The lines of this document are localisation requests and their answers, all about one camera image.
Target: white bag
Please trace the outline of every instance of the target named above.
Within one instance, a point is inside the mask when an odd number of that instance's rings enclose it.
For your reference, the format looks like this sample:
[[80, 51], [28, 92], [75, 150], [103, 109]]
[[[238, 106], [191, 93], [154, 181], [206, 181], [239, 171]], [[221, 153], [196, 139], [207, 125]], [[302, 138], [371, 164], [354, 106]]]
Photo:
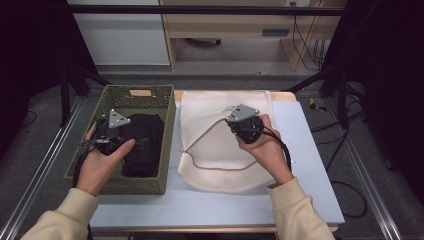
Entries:
[[241, 150], [225, 118], [238, 104], [268, 114], [274, 125], [271, 94], [184, 92], [181, 98], [183, 154], [178, 173], [190, 185], [212, 192], [240, 192], [270, 182], [271, 175]]

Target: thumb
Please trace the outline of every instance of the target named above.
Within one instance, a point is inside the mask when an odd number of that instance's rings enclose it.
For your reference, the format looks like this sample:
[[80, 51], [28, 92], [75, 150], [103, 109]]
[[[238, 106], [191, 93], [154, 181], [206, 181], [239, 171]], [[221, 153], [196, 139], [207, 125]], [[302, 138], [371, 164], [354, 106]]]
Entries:
[[122, 158], [127, 155], [131, 149], [133, 148], [135, 144], [135, 140], [131, 139], [126, 141], [124, 144], [122, 144], [114, 153], [112, 153], [110, 156], [113, 159], [116, 159], [117, 161], [121, 160]]

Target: green woven basket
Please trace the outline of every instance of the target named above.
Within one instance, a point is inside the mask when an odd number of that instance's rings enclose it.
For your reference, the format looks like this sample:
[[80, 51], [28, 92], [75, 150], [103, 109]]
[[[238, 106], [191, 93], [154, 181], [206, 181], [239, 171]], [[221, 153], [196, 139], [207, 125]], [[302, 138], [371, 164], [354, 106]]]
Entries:
[[[166, 190], [168, 176], [169, 156], [171, 151], [172, 133], [175, 120], [174, 87], [172, 85], [158, 86], [128, 86], [108, 85], [103, 90], [96, 110], [91, 118], [88, 129], [96, 119], [102, 115], [109, 115], [109, 111], [115, 109], [125, 117], [132, 114], [159, 114], [165, 123], [160, 154], [159, 171], [156, 177], [130, 178], [122, 175], [123, 161], [115, 169], [109, 181], [103, 187], [100, 194], [109, 195], [160, 195]], [[82, 152], [79, 147], [65, 174], [65, 178], [72, 183], [73, 172], [77, 160]]]

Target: sleeve cuff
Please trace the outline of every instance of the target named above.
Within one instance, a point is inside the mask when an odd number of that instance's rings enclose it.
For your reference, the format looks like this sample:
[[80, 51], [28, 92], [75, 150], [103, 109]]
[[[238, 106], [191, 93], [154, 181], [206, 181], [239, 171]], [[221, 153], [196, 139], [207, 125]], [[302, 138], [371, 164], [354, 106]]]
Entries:
[[84, 226], [90, 222], [98, 205], [98, 198], [80, 189], [72, 188], [57, 211]]
[[297, 178], [275, 188], [270, 186], [267, 191], [271, 196], [274, 211], [286, 209], [307, 197]]

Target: cream sweatshirt sleeve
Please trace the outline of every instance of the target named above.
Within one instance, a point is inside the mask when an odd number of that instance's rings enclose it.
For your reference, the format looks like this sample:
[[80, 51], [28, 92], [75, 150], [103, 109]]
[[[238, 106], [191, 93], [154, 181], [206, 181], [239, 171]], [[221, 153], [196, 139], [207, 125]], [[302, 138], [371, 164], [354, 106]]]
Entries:
[[55, 211], [47, 211], [22, 239], [87, 239], [87, 225], [99, 200], [82, 190], [72, 188]]
[[296, 178], [281, 186], [268, 188], [280, 240], [334, 239], [328, 225], [312, 206]]

